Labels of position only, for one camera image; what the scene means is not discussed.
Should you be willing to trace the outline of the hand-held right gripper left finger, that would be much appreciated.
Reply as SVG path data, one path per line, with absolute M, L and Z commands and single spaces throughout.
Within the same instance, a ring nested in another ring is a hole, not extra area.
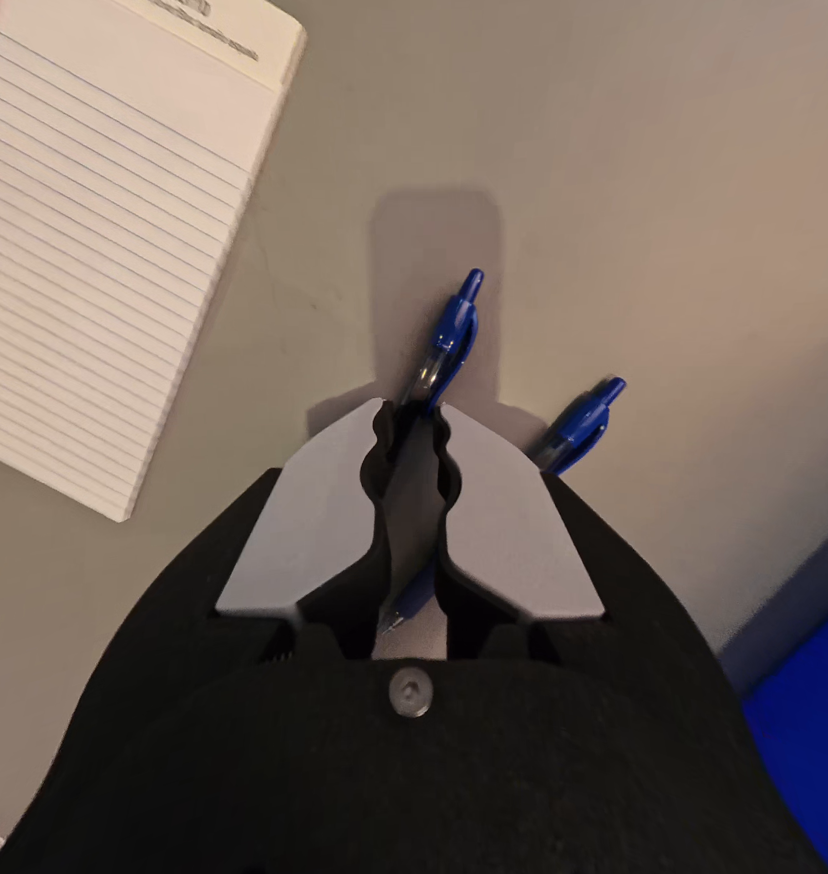
M 215 603 L 218 615 L 325 625 L 346 657 L 370 657 L 391 582 L 383 500 L 394 408 L 367 399 L 281 469 Z

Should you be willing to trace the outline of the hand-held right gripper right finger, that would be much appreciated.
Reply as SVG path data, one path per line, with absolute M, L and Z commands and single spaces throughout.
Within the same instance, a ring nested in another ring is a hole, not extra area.
M 448 403 L 435 418 L 444 508 L 435 592 L 447 655 L 475 659 L 495 628 L 605 618 L 605 605 L 539 468 Z

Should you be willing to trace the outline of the blue retractable pen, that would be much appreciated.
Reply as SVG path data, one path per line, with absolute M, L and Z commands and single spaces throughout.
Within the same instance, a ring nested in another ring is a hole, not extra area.
M 577 396 L 529 449 L 539 472 L 562 475 L 578 464 L 604 437 L 611 406 L 626 388 L 622 377 L 609 376 Z
M 394 437 L 387 454 L 391 463 L 398 462 L 416 424 L 432 416 L 439 399 L 470 355 L 477 338 L 476 299 L 483 280 L 484 273 L 472 269 L 437 320 L 422 361 L 396 406 Z M 432 552 L 386 609 L 378 624 L 378 636 L 388 635 L 415 618 L 433 598 L 436 567 L 437 559 Z

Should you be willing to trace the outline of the white lined notepad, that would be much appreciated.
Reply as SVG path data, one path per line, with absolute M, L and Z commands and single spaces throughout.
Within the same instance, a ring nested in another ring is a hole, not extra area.
M 305 44 L 271 2 L 0 2 L 0 462 L 132 514 Z

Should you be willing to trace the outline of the blue plastic bin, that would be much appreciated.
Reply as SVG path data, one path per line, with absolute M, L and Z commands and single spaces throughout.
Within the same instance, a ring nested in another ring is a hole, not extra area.
M 772 780 L 828 865 L 828 539 L 719 659 Z

